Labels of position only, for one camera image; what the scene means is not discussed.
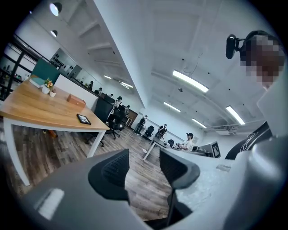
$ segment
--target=black tablet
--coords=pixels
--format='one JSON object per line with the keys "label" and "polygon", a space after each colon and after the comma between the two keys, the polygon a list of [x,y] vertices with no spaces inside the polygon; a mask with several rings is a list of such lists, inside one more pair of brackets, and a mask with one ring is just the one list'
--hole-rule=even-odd
{"label": "black tablet", "polygon": [[80,123],[83,123],[83,124],[91,124],[91,122],[88,120],[88,118],[87,118],[86,116],[77,114],[77,117],[78,117]]}

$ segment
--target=black border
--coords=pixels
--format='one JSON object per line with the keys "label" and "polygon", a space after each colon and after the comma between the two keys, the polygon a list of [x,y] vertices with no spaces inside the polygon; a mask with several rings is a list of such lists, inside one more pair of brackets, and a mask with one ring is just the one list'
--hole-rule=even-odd
{"label": "black border", "polygon": [[86,116],[77,113],[77,117],[78,117],[80,123],[82,123],[82,124],[91,124],[91,122],[89,121],[89,119],[87,117],[86,117],[86,119],[89,122],[83,122],[83,121],[81,121],[81,118],[79,116],[83,116],[83,117],[86,117]]}

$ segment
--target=brown box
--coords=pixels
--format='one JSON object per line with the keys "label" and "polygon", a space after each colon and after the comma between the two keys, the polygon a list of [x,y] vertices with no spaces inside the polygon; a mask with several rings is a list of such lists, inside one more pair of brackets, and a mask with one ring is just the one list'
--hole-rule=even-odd
{"label": "brown box", "polygon": [[84,108],[85,105],[86,105],[86,102],[83,101],[82,99],[78,98],[78,97],[75,97],[74,95],[72,94],[69,94],[68,98],[67,98],[67,101],[74,104],[74,105],[77,105],[81,108]]}

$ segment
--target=countertop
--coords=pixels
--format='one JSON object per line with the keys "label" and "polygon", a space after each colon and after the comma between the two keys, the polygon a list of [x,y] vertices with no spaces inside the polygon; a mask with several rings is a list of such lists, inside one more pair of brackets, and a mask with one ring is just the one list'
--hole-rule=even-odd
{"label": "countertop", "polygon": [[177,150],[168,151],[200,167],[200,176],[190,187],[176,190],[178,201],[184,203],[192,211],[201,207],[207,200],[213,199],[217,189],[227,179],[234,162],[234,160],[199,156]]}

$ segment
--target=small vase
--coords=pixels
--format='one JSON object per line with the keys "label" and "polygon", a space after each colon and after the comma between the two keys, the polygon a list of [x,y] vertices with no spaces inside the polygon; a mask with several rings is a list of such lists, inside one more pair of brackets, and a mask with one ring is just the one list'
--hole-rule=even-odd
{"label": "small vase", "polygon": [[43,86],[43,87],[42,87],[42,93],[44,93],[44,94],[48,94],[49,91],[50,91],[50,89],[47,88],[46,86]]}
{"label": "small vase", "polygon": [[55,95],[56,95],[56,93],[50,91],[50,96],[51,96],[51,97],[55,97]]}

